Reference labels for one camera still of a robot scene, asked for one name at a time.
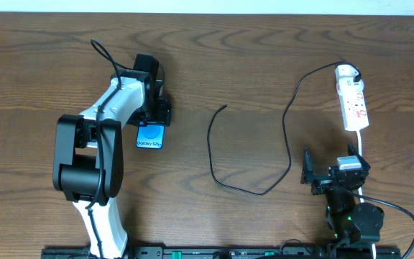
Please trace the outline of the blue Samsung Galaxy smartphone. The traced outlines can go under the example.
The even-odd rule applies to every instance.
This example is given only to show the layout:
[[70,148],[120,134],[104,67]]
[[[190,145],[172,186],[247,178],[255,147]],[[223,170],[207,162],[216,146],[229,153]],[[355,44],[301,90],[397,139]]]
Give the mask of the blue Samsung Galaxy smartphone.
[[160,150],[163,147],[165,126],[147,125],[139,127],[136,146],[143,149]]

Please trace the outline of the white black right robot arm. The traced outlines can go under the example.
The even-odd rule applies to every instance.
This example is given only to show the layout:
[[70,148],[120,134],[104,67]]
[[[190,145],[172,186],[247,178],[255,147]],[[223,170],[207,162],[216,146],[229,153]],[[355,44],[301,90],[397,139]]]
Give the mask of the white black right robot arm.
[[336,241],[328,246],[332,257],[338,249],[355,247],[368,252],[380,241],[384,211],[374,204],[355,201],[355,191],[362,187],[369,175],[370,165],[352,144],[348,155],[337,158],[325,174],[317,174],[308,149],[303,151],[303,169],[300,182],[311,186],[313,195],[324,195],[326,216]]

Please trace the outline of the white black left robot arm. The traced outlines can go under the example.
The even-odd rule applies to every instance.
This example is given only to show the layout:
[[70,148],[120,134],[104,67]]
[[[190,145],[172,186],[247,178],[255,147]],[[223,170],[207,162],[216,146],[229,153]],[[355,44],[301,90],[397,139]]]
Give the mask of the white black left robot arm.
[[171,103],[161,96],[160,68],[153,56],[138,54],[132,68],[116,66],[109,88],[94,105],[57,121],[53,186],[82,216],[91,244],[44,249],[42,258],[128,256],[129,236],[116,199],[124,176],[122,131],[133,125],[138,148],[162,149]]

